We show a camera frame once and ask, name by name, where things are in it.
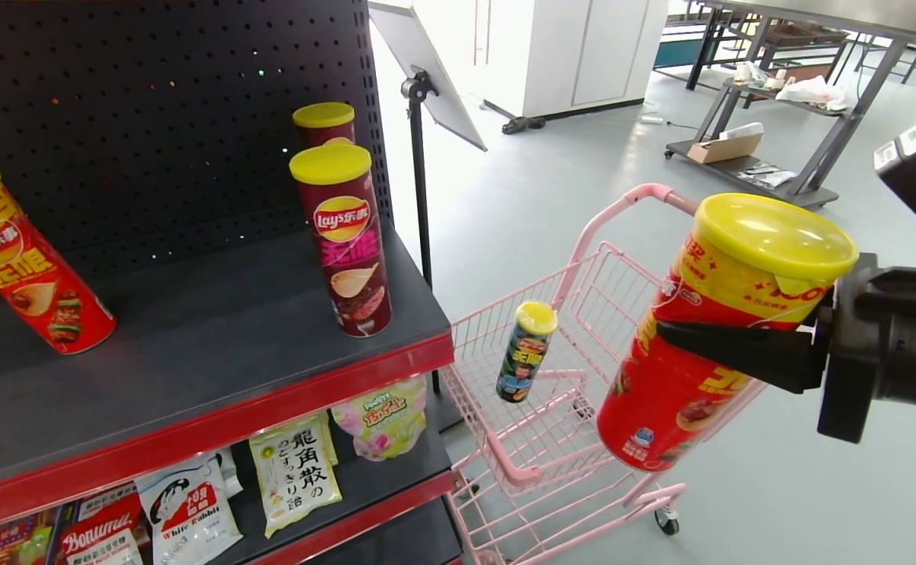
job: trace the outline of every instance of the black pegboard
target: black pegboard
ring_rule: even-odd
[[[304,229],[291,114],[323,100],[390,218],[364,0],[0,3],[0,170],[84,276]]]

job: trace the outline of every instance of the cart handle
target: cart handle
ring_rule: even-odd
[[[569,265],[566,271],[563,272],[559,286],[555,289],[552,308],[558,310],[563,301],[566,300],[569,290],[572,289],[573,282],[576,280],[576,272],[579,271],[579,261],[583,259],[583,255],[586,255],[586,251],[590,248],[590,243],[593,241],[594,235],[597,234],[597,230],[613,217],[626,210],[626,208],[631,207],[631,205],[647,197],[654,197],[659,201],[668,203],[688,215],[695,215],[695,208],[698,208],[698,204],[695,204],[684,196],[680,196],[669,186],[659,183],[643,183],[629,190],[629,192],[624,193],[621,198],[615,200],[609,207],[597,212],[597,215],[591,218],[590,222],[587,223],[586,228],[583,228],[583,233],[580,233],[579,239],[576,240],[576,247],[573,248],[573,254],[569,257]]]

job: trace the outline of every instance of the black robotic arm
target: black robotic arm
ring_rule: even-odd
[[[874,167],[916,214],[916,126],[877,150]],[[825,436],[858,443],[873,400],[916,404],[916,268],[880,268],[860,254],[805,326],[812,332],[658,323],[658,333],[788,392],[822,385]]]

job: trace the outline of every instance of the maroon chip can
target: maroon chip can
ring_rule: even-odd
[[[392,321],[392,300],[370,153],[324,144],[290,160],[339,326],[370,337]]]
[[[356,143],[353,118],[356,112],[341,101],[323,101],[294,111],[294,124],[304,133],[309,147],[318,147],[328,140],[343,138]]]

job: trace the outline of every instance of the cart wheel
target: cart wheel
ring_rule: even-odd
[[[573,400],[573,409],[576,410],[576,415],[583,421],[589,421],[590,418],[593,418],[593,406],[586,406],[580,404],[579,400]]]
[[[468,478],[464,478],[464,479],[465,479],[465,485],[470,485],[471,489],[465,490],[464,494],[458,494],[458,500],[460,501],[469,500],[469,498],[471,498],[472,496],[475,496],[475,494],[478,494],[479,489],[480,489],[478,483],[470,483]]]
[[[681,530],[681,525],[677,523],[677,520],[668,518],[663,510],[655,510],[652,513],[652,517],[656,519],[656,525],[659,526],[659,529],[668,536],[677,535],[677,532]]]
[[[490,549],[479,551],[476,557],[479,558],[479,562],[482,563],[482,565],[506,565],[507,563],[513,562],[500,555],[500,553]]]

